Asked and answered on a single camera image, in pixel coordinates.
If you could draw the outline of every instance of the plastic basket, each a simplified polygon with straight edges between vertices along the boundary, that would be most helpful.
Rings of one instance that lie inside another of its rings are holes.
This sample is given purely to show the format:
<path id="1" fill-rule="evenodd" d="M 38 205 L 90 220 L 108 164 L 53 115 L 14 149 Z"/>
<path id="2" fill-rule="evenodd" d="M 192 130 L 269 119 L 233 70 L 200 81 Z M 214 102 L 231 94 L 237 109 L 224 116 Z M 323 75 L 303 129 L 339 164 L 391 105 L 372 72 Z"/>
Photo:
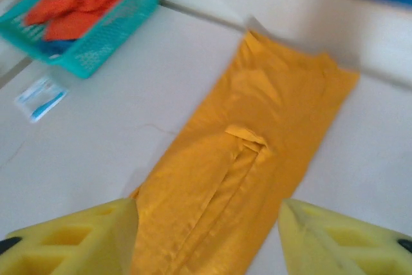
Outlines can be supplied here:
<path id="1" fill-rule="evenodd" d="M 120 0 L 82 38 L 62 55 L 51 59 L 37 42 L 44 26 L 25 26 L 23 18 L 38 0 L 22 0 L 0 18 L 0 34 L 34 59 L 59 65 L 88 78 L 154 12 L 158 0 Z"/>

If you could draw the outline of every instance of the black tip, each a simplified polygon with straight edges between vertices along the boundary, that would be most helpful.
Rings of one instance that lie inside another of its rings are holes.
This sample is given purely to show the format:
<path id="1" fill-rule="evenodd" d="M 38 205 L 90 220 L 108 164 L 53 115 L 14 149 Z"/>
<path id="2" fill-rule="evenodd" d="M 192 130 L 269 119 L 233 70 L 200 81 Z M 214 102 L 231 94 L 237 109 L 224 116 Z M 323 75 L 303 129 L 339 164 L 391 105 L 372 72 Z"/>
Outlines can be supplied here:
<path id="1" fill-rule="evenodd" d="M 400 239 L 398 240 L 398 244 L 401 245 L 403 248 L 405 248 L 407 251 L 409 251 L 412 254 L 412 241 Z"/>
<path id="2" fill-rule="evenodd" d="M 0 241 L 0 254 L 4 254 L 8 249 L 12 248 L 15 244 L 19 243 L 22 238 L 14 237 Z"/>

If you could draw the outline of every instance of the white table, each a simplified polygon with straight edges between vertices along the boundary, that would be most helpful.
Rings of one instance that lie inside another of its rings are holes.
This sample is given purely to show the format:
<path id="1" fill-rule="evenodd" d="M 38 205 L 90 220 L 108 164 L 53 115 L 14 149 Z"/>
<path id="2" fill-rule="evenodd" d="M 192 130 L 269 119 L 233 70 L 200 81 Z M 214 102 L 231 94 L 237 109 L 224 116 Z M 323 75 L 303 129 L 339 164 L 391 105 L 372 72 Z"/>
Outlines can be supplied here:
<path id="1" fill-rule="evenodd" d="M 88 80 L 39 62 L 27 67 L 0 90 L 0 235 L 126 196 L 241 37 L 161 8 Z M 13 99 L 45 72 L 70 94 L 29 124 Z M 412 234 L 411 124 L 412 93 L 363 77 L 295 197 Z M 286 274 L 277 227 L 248 274 Z"/>

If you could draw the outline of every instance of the small packet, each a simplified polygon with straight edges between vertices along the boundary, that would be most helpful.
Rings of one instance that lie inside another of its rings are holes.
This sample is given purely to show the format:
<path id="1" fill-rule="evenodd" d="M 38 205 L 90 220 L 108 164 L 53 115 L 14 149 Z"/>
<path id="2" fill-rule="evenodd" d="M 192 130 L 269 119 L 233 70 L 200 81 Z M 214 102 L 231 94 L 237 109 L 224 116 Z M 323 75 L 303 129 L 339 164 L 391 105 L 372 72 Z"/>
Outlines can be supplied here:
<path id="1" fill-rule="evenodd" d="M 58 104 L 67 92 L 51 78 L 42 77 L 18 96 L 15 103 L 30 119 L 30 122 L 37 122 Z"/>

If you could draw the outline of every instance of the orange garment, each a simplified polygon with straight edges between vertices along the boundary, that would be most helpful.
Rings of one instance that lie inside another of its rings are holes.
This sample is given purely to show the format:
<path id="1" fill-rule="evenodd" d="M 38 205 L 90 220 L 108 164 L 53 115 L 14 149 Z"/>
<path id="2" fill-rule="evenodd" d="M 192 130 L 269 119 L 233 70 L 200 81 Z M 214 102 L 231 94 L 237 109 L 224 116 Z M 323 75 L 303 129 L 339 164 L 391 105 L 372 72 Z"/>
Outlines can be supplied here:
<path id="1" fill-rule="evenodd" d="M 118 0 L 40 0 L 24 18 L 26 25 L 49 22 L 45 39 L 82 37 Z"/>
<path id="2" fill-rule="evenodd" d="M 131 274 L 244 274 L 358 78 L 326 54 L 246 34 L 131 195 L 140 218 Z"/>

